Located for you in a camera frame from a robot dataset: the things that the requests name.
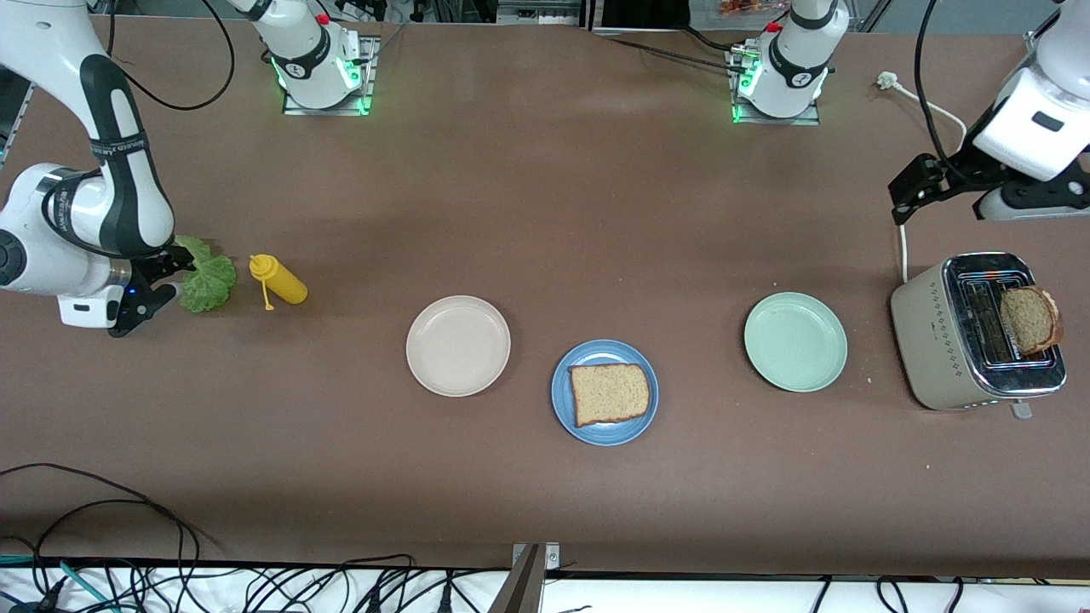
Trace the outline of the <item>green lettuce leaf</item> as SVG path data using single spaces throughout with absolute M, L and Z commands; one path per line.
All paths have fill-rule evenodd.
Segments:
M 193 259 L 193 271 L 181 283 L 181 306 L 193 313 L 225 306 L 238 281 L 233 261 L 214 255 L 211 247 L 194 236 L 175 235 L 175 244 Z

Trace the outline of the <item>yellow squeeze bottle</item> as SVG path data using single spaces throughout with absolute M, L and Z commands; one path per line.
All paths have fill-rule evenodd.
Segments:
M 251 255 L 249 271 L 250 276 L 261 284 L 262 301 L 268 312 L 275 310 L 270 295 L 276 295 L 288 304 L 300 304 L 308 297 L 307 286 L 276 256 Z

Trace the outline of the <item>brown bread slice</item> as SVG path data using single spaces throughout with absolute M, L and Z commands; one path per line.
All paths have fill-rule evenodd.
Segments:
M 1001 321 L 1024 357 L 1045 352 L 1064 336 L 1058 303 L 1039 286 L 1013 287 L 1001 292 Z
M 649 378 L 637 364 L 577 365 L 569 373 L 577 426 L 622 423 L 650 410 Z

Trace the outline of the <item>pale green plate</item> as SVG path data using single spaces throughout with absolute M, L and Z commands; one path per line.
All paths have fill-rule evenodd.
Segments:
M 746 317 L 743 345 L 760 376 L 788 392 L 829 387 L 847 364 L 840 318 L 814 296 L 799 292 L 760 299 Z

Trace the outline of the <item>beige plate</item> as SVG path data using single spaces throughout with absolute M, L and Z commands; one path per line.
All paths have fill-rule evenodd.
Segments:
M 422 387 L 451 398 L 482 392 L 502 375 L 513 335 L 497 306 L 452 295 L 425 306 L 405 334 L 405 364 Z

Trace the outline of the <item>blue plate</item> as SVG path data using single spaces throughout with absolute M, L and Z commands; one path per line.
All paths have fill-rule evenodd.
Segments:
M 570 383 L 569 368 L 595 364 L 637 364 L 647 375 L 651 388 L 651 407 L 640 418 L 616 424 L 577 426 L 576 397 Z M 569 350 L 555 369 L 550 383 L 552 405 L 559 422 L 576 438 L 597 446 L 617 446 L 634 441 L 657 414 L 659 385 L 657 373 L 646 358 L 634 347 L 615 339 L 592 339 Z

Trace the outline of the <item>beige chrome toaster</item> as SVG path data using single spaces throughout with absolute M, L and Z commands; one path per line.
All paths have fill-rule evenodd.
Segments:
M 904 373 L 915 399 L 935 411 L 1028 401 L 1067 382 L 1058 344 L 1024 349 L 1003 304 L 1042 298 L 1032 271 L 1007 252 L 954 255 L 898 287 L 889 300 Z

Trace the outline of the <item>aluminium frame corner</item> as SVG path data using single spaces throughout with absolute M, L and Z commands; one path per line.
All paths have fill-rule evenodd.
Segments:
M 1059 58 L 1090 55 L 1090 0 L 1059 0 L 1055 12 L 1033 32 L 1030 47 Z

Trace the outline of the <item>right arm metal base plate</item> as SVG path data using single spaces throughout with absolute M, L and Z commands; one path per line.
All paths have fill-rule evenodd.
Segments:
M 328 27 L 330 52 L 311 70 L 300 63 L 275 60 L 278 83 L 284 91 L 284 115 L 364 117 L 379 65 L 382 38 L 356 31 Z

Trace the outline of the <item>silver aluminium rail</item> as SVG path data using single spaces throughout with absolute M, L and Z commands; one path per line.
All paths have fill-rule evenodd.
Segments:
M 572 25 L 588 23 L 589 0 L 496 0 L 498 25 Z

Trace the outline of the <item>aluminium profile post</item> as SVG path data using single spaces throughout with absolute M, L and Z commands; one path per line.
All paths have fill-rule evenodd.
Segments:
M 546 574 L 560 563 L 558 542 L 514 543 L 513 567 L 487 613 L 540 613 Z

